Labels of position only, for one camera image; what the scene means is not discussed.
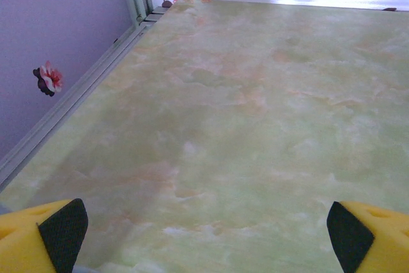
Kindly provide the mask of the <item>aluminium table side rail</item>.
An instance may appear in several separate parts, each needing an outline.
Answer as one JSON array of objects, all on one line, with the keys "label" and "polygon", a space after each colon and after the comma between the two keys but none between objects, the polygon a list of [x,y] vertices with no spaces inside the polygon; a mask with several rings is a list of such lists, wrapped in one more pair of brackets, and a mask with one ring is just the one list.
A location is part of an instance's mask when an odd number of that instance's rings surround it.
[{"label": "aluminium table side rail", "polygon": [[168,11],[167,8],[157,7],[145,19],[126,30],[4,159],[0,160],[0,192],[12,182],[58,127],[70,117],[166,11]]}]

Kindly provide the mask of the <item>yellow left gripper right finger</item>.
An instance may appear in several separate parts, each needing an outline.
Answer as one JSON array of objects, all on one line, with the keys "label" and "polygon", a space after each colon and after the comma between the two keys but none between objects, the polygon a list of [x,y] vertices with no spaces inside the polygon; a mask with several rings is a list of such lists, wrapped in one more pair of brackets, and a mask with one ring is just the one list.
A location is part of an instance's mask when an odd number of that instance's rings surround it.
[{"label": "yellow left gripper right finger", "polygon": [[409,273],[409,215],[335,201],[327,229],[344,273]]}]

